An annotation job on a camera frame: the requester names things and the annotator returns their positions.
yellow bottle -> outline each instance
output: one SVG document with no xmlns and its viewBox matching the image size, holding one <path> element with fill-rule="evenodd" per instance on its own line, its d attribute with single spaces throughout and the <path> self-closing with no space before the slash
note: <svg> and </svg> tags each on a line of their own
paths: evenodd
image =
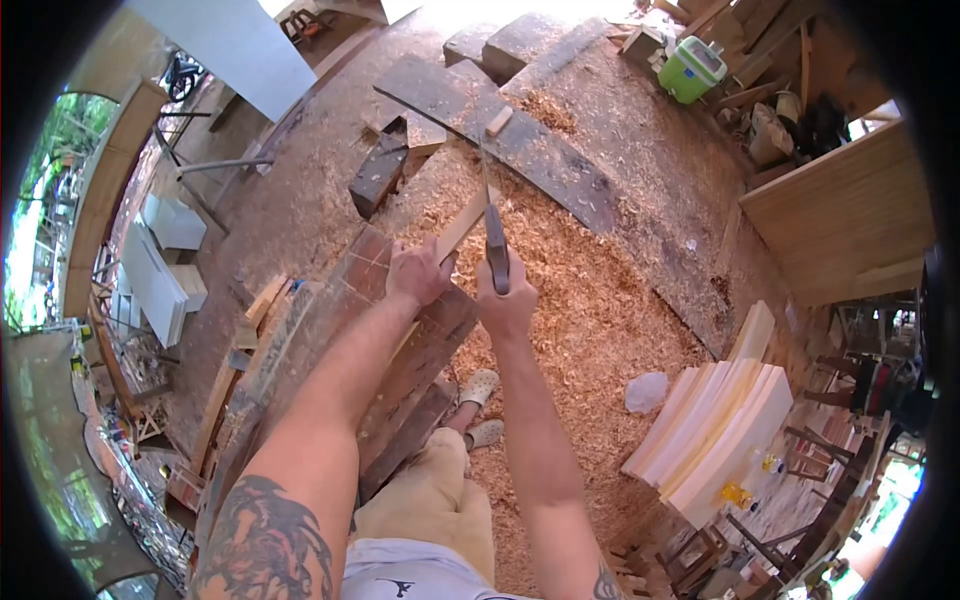
<svg viewBox="0 0 960 600">
<path fill-rule="evenodd" d="M 759 506 L 758 503 L 754 502 L 754 495 L 752 493 L 744 490 L 734 482 L 730 482 L 724 486 L 723 490 L 720 491 L 720 495 L 730 500 L 733 506 L 745 511 L 754 512 L 756 511 L 756 507 Z"/>
</svg>

tattooed arm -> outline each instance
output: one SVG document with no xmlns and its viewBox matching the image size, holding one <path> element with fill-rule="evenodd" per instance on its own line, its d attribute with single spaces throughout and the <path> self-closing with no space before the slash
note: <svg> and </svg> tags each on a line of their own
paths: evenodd
<svg viewBox="0 0 960 600">
<path fill-rule="evenodd" d="M 503 385 L 507 463 L 546 600 L 622 600 L 587 515 L 577 457 L 530 344 L 538 292 L 510 250 L 510 293 L 493 290 L 490 266 L 477 267 L 480 320 L 490 333 Z"/>
<path fill-rule="evenodd" d="M 396 243 L 387 294 L 326 352 L 230 491 L 190 596 L 320 598 L 340 593 L 356 496 L 356 430 L 420 309 L 450 285 L 437 238 Z"/>
</svg>

tattoo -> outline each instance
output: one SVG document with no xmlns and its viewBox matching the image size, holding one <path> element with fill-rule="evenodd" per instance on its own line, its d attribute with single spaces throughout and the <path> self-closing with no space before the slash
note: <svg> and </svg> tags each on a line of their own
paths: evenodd
<svg viewBox="0 0 960 600">
<path fill-rule="evenodd" d="M 315 589 L 311 570 L 323 572 L 320 597 L 333 598 L 333 557 L 317 518 L 267 477 L 247 475 L 233 487 L 208 551 L 191 585 L 194 600 L 207 591 L 226 598 L 306 600 Z"/>
<path fill-rule="evenodd" d="M 595 600 L 626 600 L 620 585 L 616 582 L 616 577 L 607 568 L 607 564 L 600 561 L 600 576 L 597 577 L 597 583 L 593 584 L 593 598 Z"/>
</svg>

green cooler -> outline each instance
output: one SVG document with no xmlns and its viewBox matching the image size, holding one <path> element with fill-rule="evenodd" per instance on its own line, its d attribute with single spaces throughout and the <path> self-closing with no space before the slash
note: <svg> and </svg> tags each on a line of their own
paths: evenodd
<svg viewBox="0 0 960 600">
<path fill-rule="evenodd" d="M 727 65 L 720 55 L 696 36 L 685 37 L 677 44 L 657 75 L 663 89 L 681 104 L 693 104 L 727 75 Z"/>
</svg>

wood shavings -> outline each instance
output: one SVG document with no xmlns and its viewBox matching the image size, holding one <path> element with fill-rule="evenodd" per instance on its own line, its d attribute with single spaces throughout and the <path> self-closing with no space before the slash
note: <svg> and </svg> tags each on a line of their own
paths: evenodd
<svg viewBox="0 0 960 600">
<path fill-rule="evenodd" d="M 568 110 L 543 92 L 531 90 L 520 106 L 533 118 L 555 132 L 576 133 L 577 122 Z"/>
<path fill-rule="evenodd" d="M 453 220 L 481 185 L 475 156 L 456 142 L 427 161 L 407 189 L 422 190 L 414 202 L 422 202 L 420 210 L 430 218 L 415 219 L 399 237 L 417 241 Z M 435 159 L 436 168 L 431 164 Z M 540 291 L 531 331 L 534 350 L 583 470 L 598 539 L 610 543 L 648 510 L 657 519 L 666 518 L 652 488 L 618 474 L 655 417 L 626 412 L 624 385 L 649 371 L 673 377 L 701 364 L 706 354 L 615 239 L 598 238 L 539 190 L 499 165 L 488 167 L 491 185 L 503 193 L 499 209 L 508 244 L 523 258 L 528 278 Z M 441 190 L 441 197 L 434 198 L 433 190 Z M 480 225 L 460 247 L 455 280 L 469 294 L 476 293 L 474 267 L 484 259 L 484 239 Z M 496 368 L 482 325 L 457 350 L 452 368 L 462 384 L 476 369 Z M 478 420 L 502 418 L 502 402 L 498 388 Z M 470 477 L 487 490 L 493 509 L 497 589 L 539 597 L 504 445 L 480 448 L 470 460 Z"/>
</svg>

